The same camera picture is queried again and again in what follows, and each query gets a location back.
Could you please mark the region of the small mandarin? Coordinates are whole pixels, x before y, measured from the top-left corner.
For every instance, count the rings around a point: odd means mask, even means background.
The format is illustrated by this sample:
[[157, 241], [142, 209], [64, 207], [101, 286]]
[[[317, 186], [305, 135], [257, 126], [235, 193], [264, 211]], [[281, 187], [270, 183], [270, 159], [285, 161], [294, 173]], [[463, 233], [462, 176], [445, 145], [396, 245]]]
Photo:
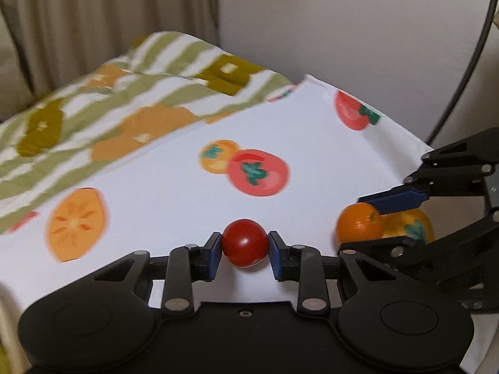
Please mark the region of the small mandarin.
[[337, 250], [341, 251], [353, 243], [381, 239], [384, 231], [384, 220], [374, 206], [367, 203], [348, 205], [336, 221], [334, 238]]

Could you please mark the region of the red cherry tomato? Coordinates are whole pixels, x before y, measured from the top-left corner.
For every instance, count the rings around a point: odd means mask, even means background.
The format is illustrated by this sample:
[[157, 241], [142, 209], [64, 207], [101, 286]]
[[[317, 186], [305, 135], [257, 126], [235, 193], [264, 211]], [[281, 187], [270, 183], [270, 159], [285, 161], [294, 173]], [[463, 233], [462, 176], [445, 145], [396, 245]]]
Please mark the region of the red cherry tomato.
[[222, 251], [236, 267], [255, 266], [269, 252], [267, 233], [252, 219], [237, 219], [222, 232]]

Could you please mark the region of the white fruit-print cloth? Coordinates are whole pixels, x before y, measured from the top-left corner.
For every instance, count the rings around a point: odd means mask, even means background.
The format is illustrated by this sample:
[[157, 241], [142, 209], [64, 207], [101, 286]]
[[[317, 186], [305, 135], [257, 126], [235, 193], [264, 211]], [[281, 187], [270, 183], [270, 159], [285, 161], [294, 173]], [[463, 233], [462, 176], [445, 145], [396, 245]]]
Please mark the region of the white fruit-print cloth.
[[[33, 363], [18, 335], [25, 310], [131, 252], [163, 257], [206, 244], [252, 219], [288, 246], [339, 254], [339, 214], [358, 198], [395, 189], [433, 151], [339, 89], [307, 79], [281, 100], [212, 125], [174, 132], [59, 193], [1, 241], [4, 373], [478, 373], [498, 363], [498, 309], [476, 312], [458, 366], [357, 366], [331, 327], [297, 312], [298, 285], [275, 280], [267, 256], [239, 268], [222, 251], [216, 277], [192, 284], [195, 311], [160, 318], [136, 352], [97, 366]], [[434, 197], [381, 214], [382, 238], [425, 245], [471, 225], [482, 197]]]

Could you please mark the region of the green striped floral quilt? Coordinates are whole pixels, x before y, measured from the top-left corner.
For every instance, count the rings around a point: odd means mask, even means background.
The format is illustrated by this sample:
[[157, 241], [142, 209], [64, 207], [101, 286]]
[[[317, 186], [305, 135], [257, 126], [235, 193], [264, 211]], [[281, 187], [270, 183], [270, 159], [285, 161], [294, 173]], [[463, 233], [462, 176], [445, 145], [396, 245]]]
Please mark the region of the green striped floral quilt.
[[2, 124], [2, 232], [157, 138], [275, 99], [291, 86], [195, 36], [151, 34]]

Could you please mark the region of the beige curtain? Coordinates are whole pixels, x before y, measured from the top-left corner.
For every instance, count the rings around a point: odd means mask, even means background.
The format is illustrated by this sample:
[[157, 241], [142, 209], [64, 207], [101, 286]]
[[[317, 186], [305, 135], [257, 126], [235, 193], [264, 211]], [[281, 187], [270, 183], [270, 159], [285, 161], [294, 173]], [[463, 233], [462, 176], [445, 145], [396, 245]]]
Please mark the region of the beige curtain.
[[1, 10], [36, 97], [157, 31], [219, 43], [217, 0], [1, 0]]

